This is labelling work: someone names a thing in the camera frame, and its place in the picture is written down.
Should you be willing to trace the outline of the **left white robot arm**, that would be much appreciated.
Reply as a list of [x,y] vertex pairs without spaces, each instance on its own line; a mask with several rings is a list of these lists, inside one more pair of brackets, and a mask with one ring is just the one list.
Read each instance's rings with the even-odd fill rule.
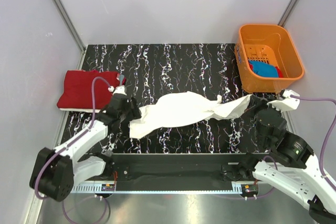
[[84,161],[81,158],[121,123],[140,117],[136,98],[114,94],[78,134],[54,149],[45,147],[39,151],[29,181],[30,188],[39,199],[49,197],[61,202],[75,186],[91,177],[109,179],[113,175],[111,159],[102,154],[93,154]]

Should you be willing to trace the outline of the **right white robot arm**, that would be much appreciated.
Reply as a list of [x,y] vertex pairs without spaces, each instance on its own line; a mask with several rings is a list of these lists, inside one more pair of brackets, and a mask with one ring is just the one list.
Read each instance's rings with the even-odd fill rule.
[[265,158],[285,167],[276,166],[252,158],[238,167],[244,180],[255,178],[268,183],[288,195],[317,223],[335,223],[335,182],[323,169],[320,157],[301,137],[287,131],[287,122],[281,112],[298,108],[302,97],[292,90],[283,90],[281,100],[267,103],[267,108],[256,114],[256,136],[269,151]]

